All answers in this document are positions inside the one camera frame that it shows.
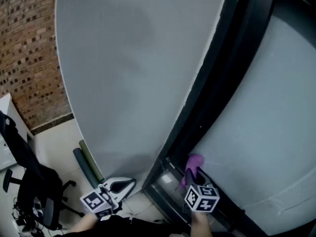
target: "black frame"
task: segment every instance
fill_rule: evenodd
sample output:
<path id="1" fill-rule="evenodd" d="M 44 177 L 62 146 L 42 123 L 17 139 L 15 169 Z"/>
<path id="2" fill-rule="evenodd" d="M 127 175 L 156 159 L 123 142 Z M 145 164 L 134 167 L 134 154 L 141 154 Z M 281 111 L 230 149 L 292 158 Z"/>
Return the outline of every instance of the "black frame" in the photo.
<path id="1" fill-rule="evenodd" d="M 306 13 L 315 13 L 313 0 L 286 0 L 286 3 L 288 1 L 294 9 L 301 6 Z M 181 164 L 186 162 L 188 154 L 238 88 L 265 34 L 273 9 L 274 0 L 225 0 L 216 34 L 187 103 L 143 185 L 151 200 L 185 232 L 190 229 L 190 217 L 179 211 L 155 180 L 166 169 L 181 180 Z M 229 232 L 238 229 L 249 237 L 267 236 L 221 189 L 219 193 L 221 199 L 212 215 Z M 281 236 L 291 236 L 302 230 L 309 233 L 314 224 L 312 221 Z"/>

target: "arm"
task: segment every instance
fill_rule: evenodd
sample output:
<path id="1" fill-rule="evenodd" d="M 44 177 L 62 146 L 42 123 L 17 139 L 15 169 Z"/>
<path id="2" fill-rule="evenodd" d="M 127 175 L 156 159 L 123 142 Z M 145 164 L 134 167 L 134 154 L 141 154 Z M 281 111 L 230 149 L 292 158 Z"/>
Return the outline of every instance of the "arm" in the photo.
<path id="1" fill-rule="evenodd" d="M 207 215 L 192 212 L 191 237 L 212 237 Z"/>
<path id="2" fill-rule="evenodd" d="M 79 222 L 75 224 L 68 232 L 78 233 L 78 232 L 92 229 L 97 222 L 98 222 L 98 219 L 93 214 L 91 213 L 85 214 L 85 216 L 82 219 L 80 219 Z"/>

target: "chair backrest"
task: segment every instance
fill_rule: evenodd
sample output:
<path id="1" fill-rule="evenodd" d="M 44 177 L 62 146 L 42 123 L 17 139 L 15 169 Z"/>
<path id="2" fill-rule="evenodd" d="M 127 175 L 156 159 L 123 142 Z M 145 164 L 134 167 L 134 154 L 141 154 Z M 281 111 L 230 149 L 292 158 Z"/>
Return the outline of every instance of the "chair backrest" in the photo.
<path id="1" fill-rule="evenodd" d="M 40 163 L 29 144 L 20 136 L 15 122 L 0 111 L 0 133 L 15 158 L 16 162 L 44 179 L 40 171 Z"/>

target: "gray surface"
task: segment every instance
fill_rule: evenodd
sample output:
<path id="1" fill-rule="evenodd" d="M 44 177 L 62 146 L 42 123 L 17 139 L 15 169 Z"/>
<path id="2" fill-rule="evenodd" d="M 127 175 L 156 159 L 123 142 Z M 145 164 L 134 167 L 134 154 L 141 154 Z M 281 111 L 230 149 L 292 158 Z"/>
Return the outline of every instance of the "gray surface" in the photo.
<path id="1" fill-rule="evenodd" d="M 105 177 L 150 170 L 208 49 L 222 0 L 57 0 L 67 94 Z"/>
<path id="2" fill-rule="evenodd" d="M 316 50 L 272 16 L 245 78 L 194 149 L 267 234 L 316 218 Z"/>

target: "floor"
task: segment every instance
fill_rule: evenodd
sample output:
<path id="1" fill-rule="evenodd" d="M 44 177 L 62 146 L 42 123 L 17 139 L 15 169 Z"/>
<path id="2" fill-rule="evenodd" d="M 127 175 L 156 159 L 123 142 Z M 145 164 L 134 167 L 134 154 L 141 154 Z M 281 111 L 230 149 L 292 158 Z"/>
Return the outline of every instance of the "floor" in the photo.
<path id="1" fill-rule="evenodd" d="M 53 168 L 59 174 L 63 183 L 68 180 L 76 181 L 76 187 L 66 189 L 64 195 L 68 197 L 68 206 L 85 211 L 79 198 L 92 190 L 89 182 L 85 178 L 80 169 L 74 155 L 73 149 L 79 147 L 78 142 L 82 139 L 75 119 L 67 121 L 63 124 L 55 126 L 49 130 L 39 133 L 34 138 L 35 152 L 40 163 Z M 15 165 L 11 167 L 12 177 L 21 179 L 24 174 L 24 168 Z M 5 171 L 0 172 L 0 184 L 2 186 Z M 10 184 L 8 193 L 0 188 L 0 237 L 19 236 L 14 226 L 12 218 L 13 200 L 17 197 L 19 186 Z M 165 219 L 156 207 L 147 199 L 140 191 L 132 195 L 123 202 L 122 211 L 118 212 L 120 216 L 129 217 L 133 214 L 137 218 L 154 221 Z M 69 211 L 62 211 L 60 214 L 60 222 L 67 229 L 73 226 L 79 217 Z M 43 229 L 46 237 L 49 237 L 47 229 Z M 61 231 L 50 231 L 52 236 L 62 234 Z"/>

